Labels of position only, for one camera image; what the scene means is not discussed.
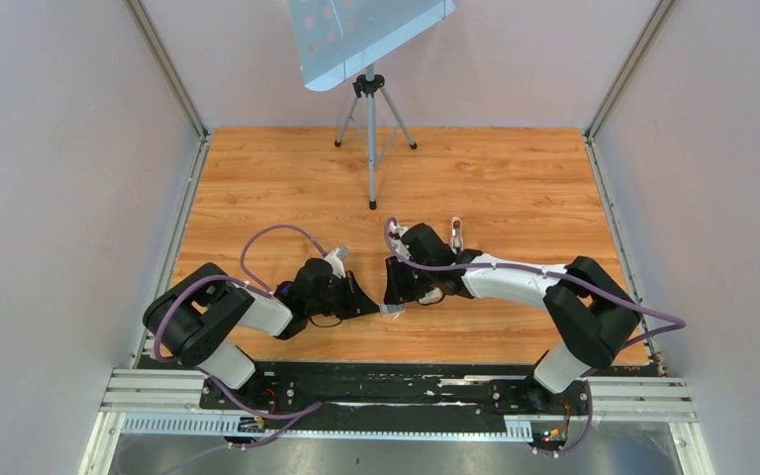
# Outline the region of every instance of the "music stand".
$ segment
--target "music stand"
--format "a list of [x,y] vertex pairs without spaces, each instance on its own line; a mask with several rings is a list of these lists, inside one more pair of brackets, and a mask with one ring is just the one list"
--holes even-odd
[[[290,0],[302,77],[312,91],[327,91],[364,70],[353,83],[354,98],[334,145],[353,119],[356,103],[365,95],[368,105],[368,207],[377,208],[375,167],[383,158],[399,129],[411,148],[418,144],[404,123],[386,87],[386,80],[374,73],[374,62],[455,11],[452,0]],[[383,94],[397,121],[382,151],[377,153],[377,121],[374,94]]]

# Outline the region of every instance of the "gray wall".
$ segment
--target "gray wall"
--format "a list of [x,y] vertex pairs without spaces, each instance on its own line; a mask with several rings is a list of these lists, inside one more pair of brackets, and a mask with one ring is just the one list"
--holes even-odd
[[[329,125],[344,114],[349,83],[304,88],[287,0],[144,3],[210,127]],[[377,72],[412,124],[586,126],[654,3],[458,0]],[[378,111],[392,123],[385,104]]]
[[194,137],[121,1],[0,0],[0,474],[73,474]]
[[599,138],[717,473],[760,473],[760,2],[678,2]]

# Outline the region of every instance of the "wooden table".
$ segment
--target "wooden table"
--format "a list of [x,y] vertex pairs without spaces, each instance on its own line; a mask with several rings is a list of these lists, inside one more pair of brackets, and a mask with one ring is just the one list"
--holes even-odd
[[[511,260],[597,259],[621,284],[614,244],[577,129],[413,128],[417,150],[398,137],[377,170],[376,211],[368,209],[365,145],[333,128],[219,128],[205,163],[174,270],[180,280],[213,261],[243,278],[238,257],[257,231],[298,225],[327,249],[345,244],[363,290],[381,303],[389,216],[427,223],[445,239],[459,216],[467,247]],[[390,133],[380,129],[382,143]],[[262,237],[247,266],[274,288],[317,251],[285,230]],[[320,324],[333,318],[318,317]],[[332,329],[312,326],[287,341],[235,329],[230,340],[253,358],[351,361],[532,363],[559,341],[549,316],[494,300],[447,298],[410,304],[397,319],[379,314]],[[620,364],[644,364],[643,346]]]

